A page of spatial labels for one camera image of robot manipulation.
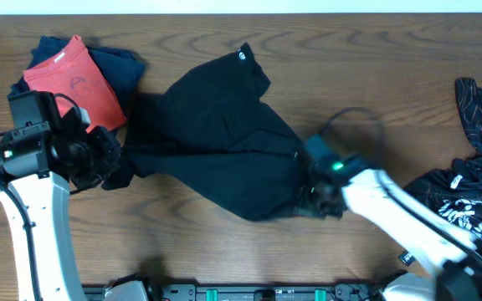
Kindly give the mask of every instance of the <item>orange shirt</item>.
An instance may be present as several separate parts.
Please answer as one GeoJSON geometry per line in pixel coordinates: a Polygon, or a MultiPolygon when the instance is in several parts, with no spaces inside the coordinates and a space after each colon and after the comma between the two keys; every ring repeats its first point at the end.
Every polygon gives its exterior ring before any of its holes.
{"type": "MultiPolygon", "coordinates": [[[[90,117],[89,132],[97,125],[113,130],[126,122],[115,93],[80,36],[75,35],[58,54],[23,71],[23,78],[31,90],[65,94],[86,109],[90,117]]],[[[72,107],[65,99],[56,101],[61,116],[72,107]]]]}

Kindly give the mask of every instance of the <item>clothing tag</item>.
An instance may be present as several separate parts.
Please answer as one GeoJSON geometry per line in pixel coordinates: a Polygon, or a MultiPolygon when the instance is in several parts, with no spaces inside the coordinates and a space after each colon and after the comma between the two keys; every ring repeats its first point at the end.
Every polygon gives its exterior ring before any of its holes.
{"type": "Polygon", "coordinates": [[[459,185],[460,183],[460,180],[462,180],[462,176],[461,175],[457,175],[452,181],[451,181],[451,189],[455,189],[457,188],[457,186],[459,185]]]}
{"type": "Polygon", "coordinates": [[[401,260],[401,262],[408,267],[416,261],[416,258],[414,258],[414,256],[412,256],[412,254],[408,251],[404,251],[401,253],[401,255],[399,255],[399,260],[401,260]]]}
{"type": "Polygon", "coordinates": [[[59,62],[59,60],[62,59],[63,57],[64,57],[64,53],[59,54],[59,56],[55,58],[54,63],[59,62]]]}

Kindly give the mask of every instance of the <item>green clip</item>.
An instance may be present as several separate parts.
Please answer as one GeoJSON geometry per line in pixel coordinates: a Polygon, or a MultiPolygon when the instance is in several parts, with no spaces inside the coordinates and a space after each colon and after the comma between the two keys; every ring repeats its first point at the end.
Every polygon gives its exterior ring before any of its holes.
{"type": "Polygon", "coordinates": [[[208,289],[206,291],[206,301],[217,301],[218,293],[217,289],[208,289]]]}
{"type": "Polygon", "coordinates": [[[315,290],[315,301],[326,301],[326,291],[324,289],[315,290]]]}

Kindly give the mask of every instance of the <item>black t-shirt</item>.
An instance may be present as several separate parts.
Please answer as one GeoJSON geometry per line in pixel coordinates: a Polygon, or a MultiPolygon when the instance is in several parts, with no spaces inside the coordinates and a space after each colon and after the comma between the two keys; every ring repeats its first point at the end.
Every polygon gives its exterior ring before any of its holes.
{"type": "Polygon", "coordinates": [[[114,189],[167,173],[249,220],[291,214],[302,142],[259,98],[270,82],[247,44],[190,70],[164,95],[137,98],[114,189]]]}
{"type": "Polygon", "coordinates": [[[451,169],[433,170],[405,187],[440,216],[482,239],[482,88],[475,80],[455,80],[457,110],[475,157],[455,159],[451,169]]]}

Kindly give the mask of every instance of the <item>white label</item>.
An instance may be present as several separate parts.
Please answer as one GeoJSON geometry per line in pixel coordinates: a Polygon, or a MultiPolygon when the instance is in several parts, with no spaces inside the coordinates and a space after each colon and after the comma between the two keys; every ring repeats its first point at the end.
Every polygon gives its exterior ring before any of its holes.
{"type": "Polygon", "coordinates": [[[451,189],[455,189],[457,188],[457,186],[459,185],[460,183],[460,180],[462,180],[462,176],[461,175],[457,175],[452,181],[451,181],[451,189]]]}
{"type": "Polygon", "coordinates": [[[59,56],[55,58],[54,63],[59,62],[59,60],[62,59],[63,57],[64,57],[64,53],[59,54],[59,56]]]}

